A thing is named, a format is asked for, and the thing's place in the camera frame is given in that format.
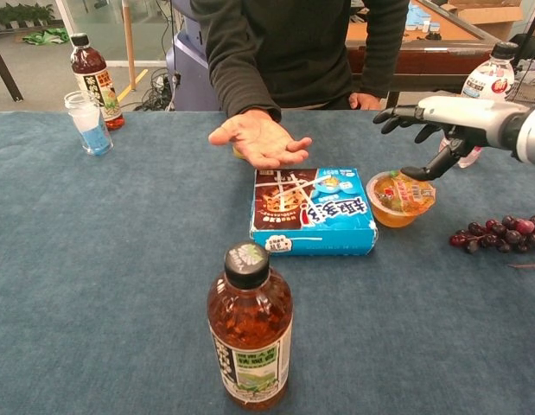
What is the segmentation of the brown wooden table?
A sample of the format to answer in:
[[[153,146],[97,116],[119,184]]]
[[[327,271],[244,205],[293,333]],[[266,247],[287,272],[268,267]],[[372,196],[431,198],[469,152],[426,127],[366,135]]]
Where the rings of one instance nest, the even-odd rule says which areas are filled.
[[[440,24],[440,40],[421,30],[404,33],[386,104],[395,106],[403,92],[458,93],[470,72],[485,61],[500,40],[429,0],[411,0]]]

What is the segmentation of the black table leg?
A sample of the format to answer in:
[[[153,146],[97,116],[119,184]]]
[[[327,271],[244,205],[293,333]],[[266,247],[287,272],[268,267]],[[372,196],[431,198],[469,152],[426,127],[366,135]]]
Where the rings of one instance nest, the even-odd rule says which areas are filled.
[[[0,77],[4,85],[6,86],[8,92],[10,93],[10,97],[13,99],[13,101],[14,102],[23,101],[22,93],[20,92],[1,54],[0,54]]]

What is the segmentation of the dark red grape bunch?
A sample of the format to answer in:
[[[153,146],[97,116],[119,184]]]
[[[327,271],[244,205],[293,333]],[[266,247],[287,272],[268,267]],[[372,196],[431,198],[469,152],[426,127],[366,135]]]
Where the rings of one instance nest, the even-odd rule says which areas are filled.
[[[489,219],[484,224],[471,222],[449,237],[449,244],[474,253],[482,248],[494,248],[501,253],[535,252],[535,215],[520,218],[511,215],[501,220]]]

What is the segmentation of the person's right hand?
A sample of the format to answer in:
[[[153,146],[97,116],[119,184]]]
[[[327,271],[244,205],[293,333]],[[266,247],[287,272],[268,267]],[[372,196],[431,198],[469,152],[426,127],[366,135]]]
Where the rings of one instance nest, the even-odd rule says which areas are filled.
[[[231,144],[256,169],[278,169],[309,157],[310,137],[295,140],[263,110],[249,110],[227,119],[208,136],[212,145]]]

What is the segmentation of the blue cookie box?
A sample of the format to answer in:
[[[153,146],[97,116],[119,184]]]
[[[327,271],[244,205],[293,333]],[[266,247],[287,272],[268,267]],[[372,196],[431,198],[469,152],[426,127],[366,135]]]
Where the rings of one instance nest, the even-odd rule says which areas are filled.
[[[356,168],[258,169],[250,236],[276,255],[366,255],[378,228]]]

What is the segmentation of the blue grey machine cabinet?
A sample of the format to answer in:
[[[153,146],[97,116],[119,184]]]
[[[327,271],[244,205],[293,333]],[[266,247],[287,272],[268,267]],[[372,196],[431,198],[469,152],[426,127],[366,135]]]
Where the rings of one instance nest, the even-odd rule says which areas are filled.
[[[182,27],[173,35],[172,47],[166,53],[171,103],[179,112],[216,112],[220,106],[209,79],[205,39],[190,0],[169,2],[171,10],[182,16]]]

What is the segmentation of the clear plastic cup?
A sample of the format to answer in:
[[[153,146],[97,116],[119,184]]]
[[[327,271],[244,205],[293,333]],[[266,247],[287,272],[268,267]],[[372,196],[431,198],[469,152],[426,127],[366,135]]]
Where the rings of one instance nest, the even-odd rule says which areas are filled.
[[[113,148],[113,142],[99,106],[99,101],[88,91],[73,91],[64,97],[64,105],[80,134],[85,152],[102,156]]]

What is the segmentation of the large tea bottle green label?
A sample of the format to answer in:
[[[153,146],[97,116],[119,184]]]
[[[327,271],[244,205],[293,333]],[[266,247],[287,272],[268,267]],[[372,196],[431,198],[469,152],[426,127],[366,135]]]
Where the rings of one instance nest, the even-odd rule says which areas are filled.
[[[251,410],[284,395],[293,324],[290,286],[259,244],[239,242],[207,294],[207,321],[227,394]]]

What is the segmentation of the person's right forearm dark sleeve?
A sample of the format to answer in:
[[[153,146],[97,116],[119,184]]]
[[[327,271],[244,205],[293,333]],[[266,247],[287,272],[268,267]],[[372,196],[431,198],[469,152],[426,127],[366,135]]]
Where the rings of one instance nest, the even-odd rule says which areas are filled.
[[[220,106],[233,117],[249,110],[261,110],[276,122],[281,108],[272,99],[255,57],[254,46],[243,20],[212,20],[207,28],[207,60],[210,80]]]

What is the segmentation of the wooden pole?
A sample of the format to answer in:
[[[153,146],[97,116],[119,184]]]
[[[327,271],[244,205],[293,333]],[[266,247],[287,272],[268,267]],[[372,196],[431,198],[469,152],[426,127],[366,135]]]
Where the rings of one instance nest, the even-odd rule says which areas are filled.
[[[134,48],[132,39],[131,8],[129,0],[121,0],[121,4],[124,23],[124,43],[127,55],[127,67],[130,77],[130,90],[135,91],[137,87],[137,82],[135,74]]]

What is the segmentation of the green cloth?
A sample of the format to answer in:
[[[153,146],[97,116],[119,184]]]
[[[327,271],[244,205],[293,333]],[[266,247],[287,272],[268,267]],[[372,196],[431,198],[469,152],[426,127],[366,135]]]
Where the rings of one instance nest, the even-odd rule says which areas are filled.
[[[70,38],[65,28],[51,28],[24,35],[22,41],[29,45],[44,46],[64,44],[70,42]]]

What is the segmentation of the orange fruit jelly cup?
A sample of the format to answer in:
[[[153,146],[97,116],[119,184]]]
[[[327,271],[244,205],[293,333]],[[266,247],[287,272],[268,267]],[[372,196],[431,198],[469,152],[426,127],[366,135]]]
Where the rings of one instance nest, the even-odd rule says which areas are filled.
[[[386,227],[410,225],[436,202],[436,189],[430,182],[420,182],[390,170],[373,176],[366,185],[373,216]]]

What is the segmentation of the person's torso dark sweater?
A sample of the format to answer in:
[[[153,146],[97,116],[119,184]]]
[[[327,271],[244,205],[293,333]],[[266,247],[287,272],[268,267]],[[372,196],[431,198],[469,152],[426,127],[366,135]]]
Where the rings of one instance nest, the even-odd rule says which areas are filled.
[[[352,91],[350,0],[191,0],[205,42],[212,20],[245,21],[254,57],[281,109],[326,105]]]

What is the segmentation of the tea bottle cartoon label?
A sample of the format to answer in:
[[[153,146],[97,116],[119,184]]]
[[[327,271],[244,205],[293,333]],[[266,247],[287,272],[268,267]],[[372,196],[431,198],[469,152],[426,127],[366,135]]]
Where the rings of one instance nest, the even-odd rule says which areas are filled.
[[[107,129],[119,130],[124,126],[124,116],[104,57],[91,46],[87,34],[73,34],[70,40],[73,45],[71,68],[78,86],[98,101]]]

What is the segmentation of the row of potted plants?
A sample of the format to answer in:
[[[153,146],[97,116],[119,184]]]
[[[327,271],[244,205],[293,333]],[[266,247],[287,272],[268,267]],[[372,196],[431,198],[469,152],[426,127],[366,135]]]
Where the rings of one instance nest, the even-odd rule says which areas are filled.
[[[55,20],[54,6],[39,3],[0,5],[0,32],[48,26]]]

